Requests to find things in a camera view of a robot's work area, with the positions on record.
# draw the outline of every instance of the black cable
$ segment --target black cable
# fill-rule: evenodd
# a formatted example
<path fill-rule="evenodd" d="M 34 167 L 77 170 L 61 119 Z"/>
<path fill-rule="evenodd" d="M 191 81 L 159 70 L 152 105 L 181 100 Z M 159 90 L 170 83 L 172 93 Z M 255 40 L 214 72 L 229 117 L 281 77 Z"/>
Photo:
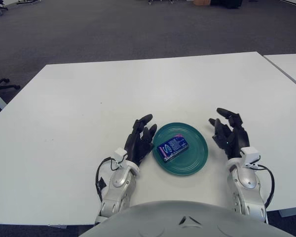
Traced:
<path fill-rule="evenodd" d="M 100 167 L 102 166 L 102 164 L 104 164 L 105 162 L 111 160 L 112 162 L 112 158 L 111 157 L 108 157 L 108 158 L 105 158 L 101 164 L 99 165 L 98 169 L 97 169 L 97 172 L 95 174 L 95 187 L 97 188 L 97 193 L 99 195 L 99 198 L 100 198 L 100 201 L 102 202 L 102 194 L 101 194 L 101 188 L 100 188 L 100 183 L 99 183 L 99 170 L 100 170 Z"/>
<path fill-rule="evenodd" d="M 113 160 L 116 161 L 115 159 L 111 158 L 111 171 L 116 171 L 116 170 L 119 169 L 119 167 L 117 167 L 116 169 L 113 169 L 113 168 L 112 168 L 112 161 L 113 161 Z"/>
<path fill-rule="evenodd" d="M 261 156 L 259 156 L 258 159 L 256 159 L 255 161 L 251 162 L 250 164 L 254 164 L 254 163 L 257 163 L 259 160 L 261 159 Z"/>
<path fill-rule="evenodd" d="M 272 181 L 272 186 L 271 186 L 271 193 L 270 195 L 268 196 L 266 202 L 265 202 L 265 209 L 267 209 L 267 207 L 270 205 L 271 201 L 272 201 L 272 198 L 273 198 L 273 195 L 274 195 L 274 189 L 275 189 L 275 180 L 274 180 L 274 176 L 271 172 L 271 170 L 269 170 L 267 167 L 265 167 L 264 165 L 261 165 L 261 164 L 258 164 L 259 167 L 262 167 L 263 169 L 254 169 L 254 168 L 250 168 L 250 169 L 253 169 L 253 170 L 267 170 L 269 173 L 270 173 L 270 176 L 271 176 L 271 181 Z"/>

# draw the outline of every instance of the blue box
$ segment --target blue box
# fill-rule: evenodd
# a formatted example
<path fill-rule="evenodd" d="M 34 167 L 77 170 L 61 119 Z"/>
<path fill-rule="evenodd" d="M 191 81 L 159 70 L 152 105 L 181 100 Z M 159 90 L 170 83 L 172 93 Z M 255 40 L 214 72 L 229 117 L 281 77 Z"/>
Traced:
<path fill-rule="evenodd" d="M 181 134 L 176 135 L 157 147 L 164 162 L 172 160 L 187 148 L 188 143 Z"/>

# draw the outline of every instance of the white table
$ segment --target white table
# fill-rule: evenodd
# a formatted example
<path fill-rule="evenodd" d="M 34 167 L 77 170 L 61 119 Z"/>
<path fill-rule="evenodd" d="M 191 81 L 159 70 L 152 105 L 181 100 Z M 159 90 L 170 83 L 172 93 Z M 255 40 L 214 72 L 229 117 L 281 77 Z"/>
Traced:
<path fill-rule="evenodd" d="M 0 223 L 93 224 L 96 168 L 148 113 L 150 125 L 194 126 L 209 156 L 196 174 L 177 177 L 148 155 L 131 204 L 185 199 L 230 207 L 227 158 L 208 122 L 217 107 L 240 113 L 273 171 L 268 210 L 296 207 L 296 86 L 250 52 L 44 67 L 0 113 Z M 259 176 L 265 199 L 270 178 Z"/>
<path fill-rule="evenodd" d="M 265 58 L 296 84 L 296 54 L 265 55 Z"/>

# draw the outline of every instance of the teal plate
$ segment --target teal plate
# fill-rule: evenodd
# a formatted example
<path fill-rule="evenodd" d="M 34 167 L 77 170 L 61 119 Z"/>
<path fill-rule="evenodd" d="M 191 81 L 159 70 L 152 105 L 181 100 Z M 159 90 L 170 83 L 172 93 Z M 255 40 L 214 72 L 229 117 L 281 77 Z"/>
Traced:
<path fill-rule="evenodd" d="M 189 147 L 186 151 L 165 163 L 157 151 L 157 147 L 177 134 L 183 135 Z M 153 139 L 153 155 L 159 165 L 166 171 L 176 175 L 191 175 L 199 171 L 206 163 L 208 148 L 204 137 L 194 127 L 173 122 L 160 128 Z"/>

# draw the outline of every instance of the robotic arm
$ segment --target robotic arm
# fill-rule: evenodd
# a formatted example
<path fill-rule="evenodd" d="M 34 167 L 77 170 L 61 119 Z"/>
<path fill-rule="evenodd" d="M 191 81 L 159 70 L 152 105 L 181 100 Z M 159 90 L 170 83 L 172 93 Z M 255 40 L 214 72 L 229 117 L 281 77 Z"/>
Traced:
<path fill-rule="evenodd" d="M 124 149 L 118 148 L 111 158 L 109 190 L 102 200 L 100 182 L 96 181 L 97 192 L 102 202 L 100 215 L 109 218 L 129 207 L 131 195 L 136 187 L 136 176 L 139 175 L 139 165 L 144 157 L 153 149 L 152 138 L 157 130 L 154 124 L 150 129 L 145 127 L 152 120 L 152 115 L 146 115 L 136 120 L 132 133 L 128 136 Z"/>
<path fill-rule="evenodd" d="M 260 160 L 259 152 L 254 147 L 250 147 L 248 134 L 242 127 L 240 115 L 222 108 L 217 108 L 217 112 L 225 117 L 233 128 L 231 131 L 228 125 L 222 124 L 218 118 L 209 119 L 211 125 L 215 127 L 213 140 L 228 156 L 226 168 L 230 174 L 227 182 L 233 193 L 233 209 L 235 212 L 264 222 L 265 209 L 270 204 L 274 193 L 273 174 L 265 166 L 257 164 Z M 265 204 L 260 195 L 260 180 L 255 174 L 257 170 L 264 169 L 270 172 L 272 179 L 272 191 Z"/>

